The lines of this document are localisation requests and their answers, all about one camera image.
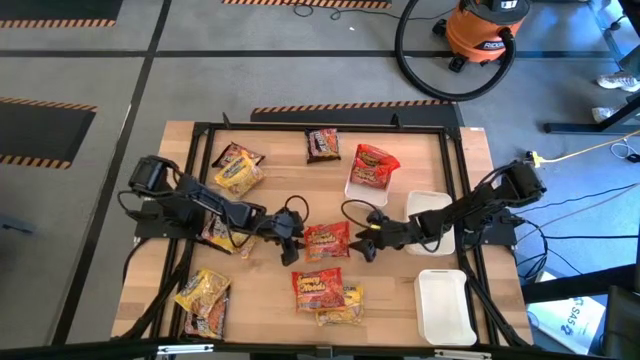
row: snack bag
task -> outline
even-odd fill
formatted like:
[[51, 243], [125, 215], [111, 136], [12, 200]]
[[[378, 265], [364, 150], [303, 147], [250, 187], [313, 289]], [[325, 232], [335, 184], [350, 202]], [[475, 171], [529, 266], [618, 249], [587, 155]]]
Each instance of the snack bag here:
[[296, 293], [296, 311], [344, 309], [340, 268], [292, 272], [291, 276]]
[[307, 136], [307, 164], [340, 160], [338, 129], [305, 130]]
[[227, 228], [227, 225], [222, 221], [222, 218], [217, 215], [211, 216], [211, 219], [209, 219], [209, 222], [202, 230], [200, 236], [211, 242], [213, 245], [217, 245], [222, 248], [223, 251], [229, 254], [240, 253], [243, 259], [247, 259], [249, 257], [251, 249], [256, 244], [256, 239], [252, 236], [244, 243], [244, 245], [240, 246], [240, 248], [236, 248], [233, 244], [242, 244], [242, 242], [247, 238], [247, 235], [230, 231]]
[[349, 257], [349, 222], [310, 226], [304, 232], [308, 262], [326, 257]]
[[207, 318], [201, 318], [193, 313], [187, 313], [184, 332], [211, 339], [222, 339], [224, 318], [229, 303], [229, 290], [216, 301]]
[[316, 321], [319, 326], [326, 324], [357, 325], [364, 317], [364, 290], [361, 285], [344, 287], [344, 310], [318, 311]]
[[200, 269], [193, 275], [175, 301], [186, 311], [207, 318], [213, 305], [227, 290], [231, 281], [208, 269]]
[[220, 157], [217, 158], [216, 161], [213, 162], [213, 164], [211, 164], [211, 167], [227, 166], [227, 164], [229, 164], [230, 162], [235, 160], [238, 156], [240, 156], [240, 153], [242, 151], [245, 151], [249, 155], [249, 158], [251, 159], [251, 161], [253, 161], [253, 163], [256, 165], [258, 165], [260, 161], [264, 160], [265, 158], [264, 155], [255, 153], [242, 145], [238, 145], [232, 142], [231, 144], [227, 145], [227, 147], [224, 149]]
[[244, 150], [215, 176], [216, 183], [237, 198], [242, 197], [263, 178], [262, 170], [251, 161], [249, 154]]
[[398, 159], [371, 145], [359, 144], [349, 181], [376, 189], [386, 189], [391, 172], [400, 167]]

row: black hose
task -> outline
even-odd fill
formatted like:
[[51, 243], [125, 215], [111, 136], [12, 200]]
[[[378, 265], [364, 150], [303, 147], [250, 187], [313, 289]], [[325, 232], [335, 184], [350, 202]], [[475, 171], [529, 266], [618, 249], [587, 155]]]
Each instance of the black hose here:
[[509, 71], [509, 68], [511, 68], [511, 65], [513, 64], [513, 60], [515, 59], [516, 42], [513, 37], [513, 34], [511, 33], [511, 30], [505, 27], [501, 29], [500, 32], [498, 33], [498, 36], [500, 36], [500, 38], [502, 39], [502, 42], [504, 43], [504, 47], [505, 47], [504, 58], [502, 59], [502, 63], [500, 64], [500, 68], [498, 69], [496, 74], [493, 75], [493, 77], [489, 79], [489, 81], [486, 84], [482, 85], [481, 87], [473, 91], [469, 91], [466, 93], [453, 94], [453, 93], [444, 92], [422, 81], [422, 79], [420, 79], [413, 72], [413, 70], [411, 70], [411, 68], [409, 67], [409, 64], [407, 63], [407, 59], [404, 56], [404, 49], [403, 49], [404, 30], [407, 27], [409, 16], [411, 15], [411, 12], [413, 11], [413, 8], [416, 6], [417, 3], [418, 3], [418, 0], [409, 0], [409, 3], [407, 4], [407, 7], [404, 9], [402, 16], [400, 16], [400, 22], [398, 23], [398, 30], [396, 30], [396, 43], [395, 43], [396, 60], [398, 61], [398, 66], [400, 67], [400, 70], [402, 70], [402, 73], [407, 78], [407, 80], [409, 80], [409, 82], [413, 84], [413, 86], [415, 86], [418, 90], [422, 91], [423, 93], [429, 96], [432, 96], [436, 99], [449, 100], [449, 101], [467, 101], [467, 100], [475, 99], [481, 95], [484, 95], [489, 90], [493, 89], [493, 87], [496, 86], [500, 82], [500, 80], [502, 80], [502, 78], [507, 74], [507, 71]]

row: orange shop vacuum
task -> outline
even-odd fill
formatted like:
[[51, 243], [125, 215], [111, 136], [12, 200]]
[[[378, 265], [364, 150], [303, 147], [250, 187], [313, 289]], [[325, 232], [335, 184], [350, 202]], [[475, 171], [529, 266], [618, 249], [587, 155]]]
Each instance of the orange shop vacuum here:
[[500, 68], [484, 85], [467, 93], [447, 93], [420, 79], [409, 67], [404, 55], [404, 30], [418, 0], [409, 0], [396, 31], [395, 55], [400, 70], [420, 91], [440, 100], [466, 101], [491, 90], [507, 74], [516, 55], [514, 36], [529, 13], [529, 0], [460, 0], [449, 20], [441, 19], [433, 33], [446, 36], [454, 57], [449, 69], [462, 71], [467, 62], [485, 65], [498, 60]]

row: wooden table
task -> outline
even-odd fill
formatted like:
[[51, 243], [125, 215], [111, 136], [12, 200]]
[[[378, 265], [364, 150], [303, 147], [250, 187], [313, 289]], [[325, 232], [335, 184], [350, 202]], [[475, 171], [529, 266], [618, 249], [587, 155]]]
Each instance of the wooden table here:
[[[184, 169], [193, 122], [168, 122], [159, 155], [175, 161]], [[468, 176], [474, 186], [492, 170], [484, 130], [462, 128]], [[342, 161], [306, 165], [306, 146], [302, 132], [226, 131], [215, 132], [212, 159], [234, 141], [265, 154], [260, 167], [266, 179], [243, 200], [258, 203], [270, 213], [278, 210], [293, 194], [304, 196], [310, 204], [307, 225], [343, 221], [339, 211], [344, 200], [344, 185], [355, 147], [371, 143], [395, 155], [402, 167], [394, 172], [389, 203], [384, 212], [402, 219], [408, 192], [427, 190], [446, 192], [442, 158], [436, 135], [341, 133]], [[455, 154], [449, 144], [450, 153]], [[202, 157], [197, 155], [194, 174], [200, 172]], [[456, 194], [462, 194], [455, 162]], [[209, 167], [207, 185], [214, 187], [218, 169]], [[367, 210], [349, 207], [352, 216], [364, 219]], [[351, 236], [359, 231], [351, 225]], [[153, 239], [132, 259], [124, 284], [112, 334], [124, 333], [142, 314], [158, 291], [168, 241]], [[511, 253], [504, 247], [484, 246], [484, 259], [491, 295], [507, 321], [519, 335], [531, 342], [529, 323], [520, 284]], [[373, 263], [366, 263], [357, 252], [349, 259], [326, 259], [305, 263], [304, 255], [289, 267], [280, 264], [281, 249], [272, 243], [258, 242], [250, 259], [228, 256], [216, 250], [196, 246], [191, 274], [209, 268], [228, 276], [232, 291], [225, 340], [237, 343], [331, 344], [353, 346], [430, 346], [418, 335], [413, 280], [423, 269], [456, 269], [455, 255], [442, 257], [412, 256], [391, 248], [378, 252]], [[361, 283], [365, 289], [365, 318], [360, 326], [318, 327], [312, 314], [295, 312], [291, 285], [292, 271], [312, 271], [341, 267], [346, 283]], [[478, 332], [487, 342], [484, 312], [475, 299]], [[173, 308], [168, 301], [161, 335], [168, 334]]]

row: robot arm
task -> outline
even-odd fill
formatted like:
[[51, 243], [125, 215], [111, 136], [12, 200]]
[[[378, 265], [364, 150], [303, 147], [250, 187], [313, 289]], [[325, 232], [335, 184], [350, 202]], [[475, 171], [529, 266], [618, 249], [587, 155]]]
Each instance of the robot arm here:
[[[169, 169], [177, 183], [175, 189], [167, 182]], [[298, 260], [298, 249], [303, 245], [293, 238], [303, 236], [304, 224], [300, 214], [289, 210], [286, 204], [275, 214], [267, 215], [264, 206], [229, 201], [193, 176], [180, 172], [173, 161], [158, 156], [140, 159], [129, 180], [129, 187], [138, 196], [160, 203], [178, 224], [187, 225], [193, 220], [191, 205], [197, 204], [220, 216], [231, 231], [257, 235], [281, 245], [284, 266]]]
[[[492, 182], [498, 177], [502, 177], [501, 184], [493, 188]], [[457, 222], [461, 222], [465, 232], [480, 232], [490, 223], [492, 215], [505, 207], [522, 207], [536, 202], [545, 191], [547, 189], [531, 165], [514, 162], [487, 175], [470, 194], [443, 209], [410, 215], [409, 222], [391, 220], [380, 210], [371, 212], [367, 217], [370, 227], [356, 234], [361, 240], [351, 243], [350, 247], [371, 262], [375, 259], [376, 249], [391, 246], [399, 250], [404, 245], [425, 246], [437, 242]]]

